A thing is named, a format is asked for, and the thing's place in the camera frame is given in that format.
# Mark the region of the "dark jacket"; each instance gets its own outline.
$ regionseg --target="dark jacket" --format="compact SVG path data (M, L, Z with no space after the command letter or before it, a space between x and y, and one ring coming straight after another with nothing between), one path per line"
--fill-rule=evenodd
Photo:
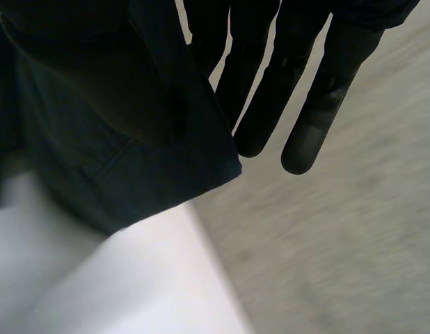
M140 61L179 97L182 133L172 145L137 143L106 124L43 64L21 56L17 66L35 169L59 202L107 233L241 173L214 93L186 48L174 1L132 0L128 20L145 45Z

